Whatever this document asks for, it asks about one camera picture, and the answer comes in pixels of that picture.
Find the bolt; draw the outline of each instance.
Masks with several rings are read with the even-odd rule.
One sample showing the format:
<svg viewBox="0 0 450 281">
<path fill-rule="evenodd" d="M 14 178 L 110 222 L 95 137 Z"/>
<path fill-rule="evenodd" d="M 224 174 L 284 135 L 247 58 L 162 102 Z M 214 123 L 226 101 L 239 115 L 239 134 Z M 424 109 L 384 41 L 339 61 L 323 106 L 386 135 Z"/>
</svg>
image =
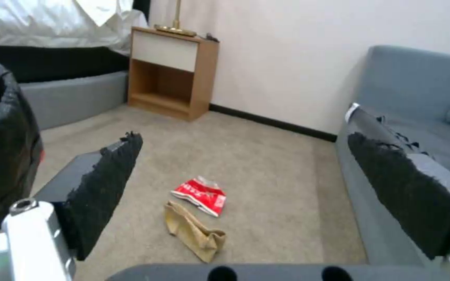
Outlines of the bolt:
<svg viewBox="0 0 450 281">
<path fill-rule="evenodd" d="M 9 207 L 9 214 L 10 215 L 18 215 L 23 212 L 27 212 L 28 210 L 34 209 L 38 207 L 39 204 L 34 198 L 25 198 L 18 200 L 17 202 L 13 203 Z"/>
</svg>

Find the beige cloth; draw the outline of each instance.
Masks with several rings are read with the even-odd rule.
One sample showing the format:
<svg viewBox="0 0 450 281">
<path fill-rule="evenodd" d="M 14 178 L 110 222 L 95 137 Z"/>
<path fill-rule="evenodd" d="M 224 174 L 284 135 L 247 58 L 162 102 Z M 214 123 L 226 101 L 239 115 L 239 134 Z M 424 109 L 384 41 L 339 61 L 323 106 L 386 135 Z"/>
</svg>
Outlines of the beige cloth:
<svg viewBox="0 0 450 281">
<path fill-rule="evenodd" d="M 169 232 L 205 263 L 211 262 L 225 243 L 225 232 L 206 228 L 183 206 L 173 201 L 164 205 L 164 218 Z"/>
</svg>

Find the white bedsheet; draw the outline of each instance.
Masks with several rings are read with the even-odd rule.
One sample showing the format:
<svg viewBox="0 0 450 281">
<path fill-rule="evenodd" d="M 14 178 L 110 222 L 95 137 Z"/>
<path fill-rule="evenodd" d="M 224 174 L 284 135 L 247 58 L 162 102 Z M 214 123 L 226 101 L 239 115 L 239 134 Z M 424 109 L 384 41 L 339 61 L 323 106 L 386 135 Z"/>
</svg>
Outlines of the white bedsheet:
<svg viewBox="0 0 450 281">
<path fill-rule="evenodd" d="M 88 48 L 127 55 L 131 26 L 147 27 L 133 0 L 0 0 L 0 46 Z"/>
</svg>

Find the black trash bin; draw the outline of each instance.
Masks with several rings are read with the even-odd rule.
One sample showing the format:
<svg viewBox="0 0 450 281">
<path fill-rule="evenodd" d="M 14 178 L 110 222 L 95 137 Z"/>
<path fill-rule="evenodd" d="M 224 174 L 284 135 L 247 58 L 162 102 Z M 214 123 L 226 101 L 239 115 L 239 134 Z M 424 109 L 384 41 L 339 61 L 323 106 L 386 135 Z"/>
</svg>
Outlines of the black trash bin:
<svg viewBox="0 0 450 281">
<path fill-rule="evenodd" d="M 12 203 L 29 196 L 42 150 L 32 110 L 0 64 L 0 224 Z"/>
</svg>

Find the bed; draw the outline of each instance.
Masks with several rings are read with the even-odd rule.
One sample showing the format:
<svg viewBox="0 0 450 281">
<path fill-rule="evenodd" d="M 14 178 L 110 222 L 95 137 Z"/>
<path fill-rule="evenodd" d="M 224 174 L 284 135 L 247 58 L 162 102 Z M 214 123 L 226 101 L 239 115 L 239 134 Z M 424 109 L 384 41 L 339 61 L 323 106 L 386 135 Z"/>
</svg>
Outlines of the bed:
<svg viewBox="0 0 450 281">
<path fill-rule="evenodd" d="M 0 0 L 0 63 L 41 130 L 122 104 L 130 29 L 147 27 L 150 0 Z"/>
</svg>

